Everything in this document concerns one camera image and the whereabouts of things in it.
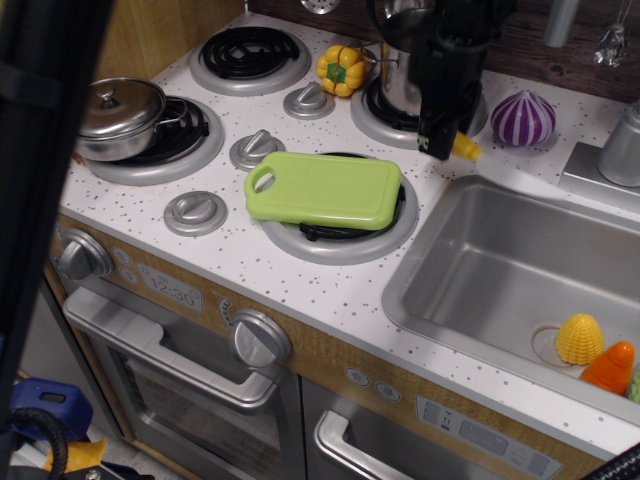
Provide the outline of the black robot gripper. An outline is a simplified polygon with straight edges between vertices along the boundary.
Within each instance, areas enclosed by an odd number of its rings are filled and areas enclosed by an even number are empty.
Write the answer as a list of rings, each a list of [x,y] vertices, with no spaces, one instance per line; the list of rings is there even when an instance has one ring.
[[[484,19],[425,19],[412,33],[408,77],[421,95],[420,152],[449,159],[458,130],[469,128],[478,109],[488,47]]]

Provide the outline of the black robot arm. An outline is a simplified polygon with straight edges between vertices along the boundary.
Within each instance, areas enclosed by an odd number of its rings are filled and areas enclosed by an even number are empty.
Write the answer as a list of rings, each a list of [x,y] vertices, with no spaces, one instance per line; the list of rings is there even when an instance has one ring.
[[[514,1],[435,1],[378,20],[367,14],[387,44],[408,46],[407,80],[420,91],[418,150],[440,160],[471,123],[482,96],[481,76],[492,41],[502,35]]]

